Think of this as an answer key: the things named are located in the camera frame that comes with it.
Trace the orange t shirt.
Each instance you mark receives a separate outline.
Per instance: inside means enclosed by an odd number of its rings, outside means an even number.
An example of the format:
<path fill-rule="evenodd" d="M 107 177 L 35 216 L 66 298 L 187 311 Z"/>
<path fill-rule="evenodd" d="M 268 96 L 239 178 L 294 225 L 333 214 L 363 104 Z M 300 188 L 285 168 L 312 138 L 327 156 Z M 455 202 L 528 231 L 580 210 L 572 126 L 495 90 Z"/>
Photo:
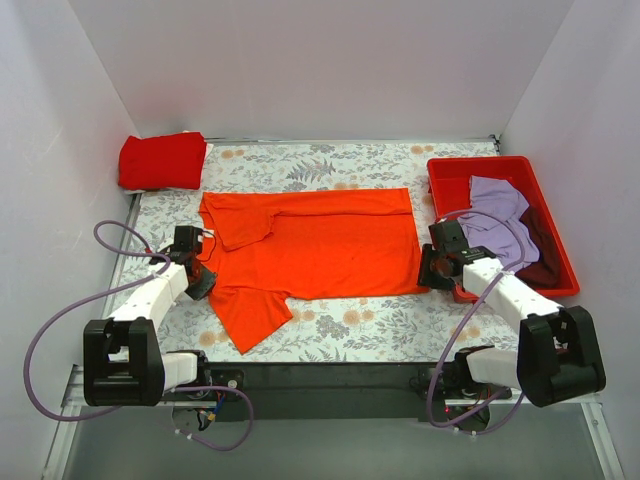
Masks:
<path fill-rule="evenodd" d="M 209 303 L 246 354 L 293 315 L 289 298 L 423 292 L 421 246 L 405 188 L 203 194 L 215 234 L 203 264 L 216 273 Z"/>

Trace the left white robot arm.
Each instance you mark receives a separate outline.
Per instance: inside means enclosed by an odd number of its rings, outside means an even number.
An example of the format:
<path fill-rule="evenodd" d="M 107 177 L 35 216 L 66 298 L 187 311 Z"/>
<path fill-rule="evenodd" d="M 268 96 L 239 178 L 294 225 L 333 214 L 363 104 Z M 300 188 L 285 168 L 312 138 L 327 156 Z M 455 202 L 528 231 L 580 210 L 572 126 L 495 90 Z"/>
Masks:
<path fill-rule="evenodd" d="M 157 331 L 181 295 L 200 301 L 217 274 L 199 259 L 206 232 L 177 226 L 172 244 L 150 260 L 151 279 L 137 286 L 110 316 L 90 321 L 83 332 L 85 401 L 91 406 L 154 406 L 176 388 L 205 398 L 213 377 L 204 352 L 162 353 Z"/>

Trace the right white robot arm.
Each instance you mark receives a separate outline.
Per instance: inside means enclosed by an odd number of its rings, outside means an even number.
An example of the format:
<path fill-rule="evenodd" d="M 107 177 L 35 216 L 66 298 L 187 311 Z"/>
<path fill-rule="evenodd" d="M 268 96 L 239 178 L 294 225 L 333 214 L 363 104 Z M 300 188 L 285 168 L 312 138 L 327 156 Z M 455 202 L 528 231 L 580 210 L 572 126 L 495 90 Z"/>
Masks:
<path fill-rule="evenodd" d="M 456 220 L 430 225 L 418 283 L 436 290 L 461 286 L 489 305 L 518 335 L 514 351 L 480 346 L 457 352 L 444 373 L 464 397 L 488 384 L 517 389 L 537 407 L 599 392 L 606 374 L 591 314 L 564 307 L 505 270 L 485 247 L 469 245 Z"/>

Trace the floral patterned table mat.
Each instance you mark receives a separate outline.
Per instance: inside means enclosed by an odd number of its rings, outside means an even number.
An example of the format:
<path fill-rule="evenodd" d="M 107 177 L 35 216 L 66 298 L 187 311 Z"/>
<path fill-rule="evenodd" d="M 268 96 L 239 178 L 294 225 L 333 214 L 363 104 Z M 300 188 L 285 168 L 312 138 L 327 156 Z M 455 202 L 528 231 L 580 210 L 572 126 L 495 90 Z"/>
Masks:
<path fill-rule="evenodd" d="M 258 143 L 206 149 L 203 191 L 302 192 L 407 188 L 417 232 L 437 217 L 429 193 L 433 158 L 501 156 L 488 142 Z M 463 292 L 328 300 L 291 299 L 292 319 L 246 354 L 249 361 L 434 361 L 446 343 L 512 350 L 512 329 L 487 307 L 463 321 Z"/>

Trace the lavender t shirt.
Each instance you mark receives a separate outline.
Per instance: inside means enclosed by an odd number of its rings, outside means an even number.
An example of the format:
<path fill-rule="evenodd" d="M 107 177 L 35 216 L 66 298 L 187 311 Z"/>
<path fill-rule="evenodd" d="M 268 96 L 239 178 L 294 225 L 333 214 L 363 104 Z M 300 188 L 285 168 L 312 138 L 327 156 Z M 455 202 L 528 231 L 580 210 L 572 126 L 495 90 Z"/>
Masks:
<path fill-rule="evenodd" d="M 469 185 L 472 213 L 458 217 L 469 246 L 486 247 L 503 265 L 524 254 L 515 270 L 537 262 L 539 249 L 520 221 L 529 208 L 525 197 L 507 180 L 472 176 Z"/>

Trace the red plastic bin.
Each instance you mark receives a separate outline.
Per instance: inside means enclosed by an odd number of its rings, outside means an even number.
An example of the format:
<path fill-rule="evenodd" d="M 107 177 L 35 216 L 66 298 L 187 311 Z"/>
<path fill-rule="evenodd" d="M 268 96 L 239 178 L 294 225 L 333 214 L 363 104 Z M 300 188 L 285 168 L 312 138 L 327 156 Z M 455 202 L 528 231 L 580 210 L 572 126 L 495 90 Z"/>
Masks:
<path fill-rule="evenodd" d="M 507 180 L 536 210 L 541 226 L 552 239 L 559 260 L 558 282 L 539 293 L 548 298 L 575 296 L 580 286 L 529 160 L 523 156 L 433 158 L 427 162 L 429 193 L 435 215 L 468 209 L 473 176 Z"/>

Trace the dark maroon t shirt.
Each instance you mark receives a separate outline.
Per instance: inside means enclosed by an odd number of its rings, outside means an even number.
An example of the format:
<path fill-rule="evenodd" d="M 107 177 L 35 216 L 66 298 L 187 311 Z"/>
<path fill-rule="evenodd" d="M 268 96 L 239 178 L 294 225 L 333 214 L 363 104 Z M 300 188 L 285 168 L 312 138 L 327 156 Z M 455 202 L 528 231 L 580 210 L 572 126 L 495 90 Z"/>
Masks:
<path fill-rule="evenodd" d="M 529 237 L 537 247 L 539 259 L 516 273 L 516 276 L 531 288 L 555 288 L 560 280 L 560 259 L 555 241 L 543 218 L 530 206 L 520 217 Z"/>

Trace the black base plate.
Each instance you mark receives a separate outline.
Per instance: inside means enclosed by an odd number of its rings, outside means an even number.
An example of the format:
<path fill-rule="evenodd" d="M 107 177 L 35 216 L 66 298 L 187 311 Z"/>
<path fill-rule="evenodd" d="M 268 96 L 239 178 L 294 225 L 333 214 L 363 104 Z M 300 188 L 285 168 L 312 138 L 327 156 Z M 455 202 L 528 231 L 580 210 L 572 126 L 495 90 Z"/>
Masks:
<path fill-rule="evenodd" d="M 434 362 L 208 363 L 209 383 L 231 393 L 169 393 L 163 405 L 196 410 L 201 418 L 241 421 L 251 401 L 257 420 L 427 420 Z"/>

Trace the aluminium frame rail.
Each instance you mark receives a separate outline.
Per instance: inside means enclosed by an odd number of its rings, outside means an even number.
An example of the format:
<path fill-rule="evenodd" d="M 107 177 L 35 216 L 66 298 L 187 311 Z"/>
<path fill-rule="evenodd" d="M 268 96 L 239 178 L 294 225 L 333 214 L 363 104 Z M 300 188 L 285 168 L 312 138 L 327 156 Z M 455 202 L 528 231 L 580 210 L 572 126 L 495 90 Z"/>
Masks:
<path fill-rule="evenodd" d="M 61 423 L 46 479 L 620 479 L 595 398 L 550 407 L 502 400 L 492 432 L 432 427 L 408 392 L 253 393 L 197 433 L 182 403 Z"/>

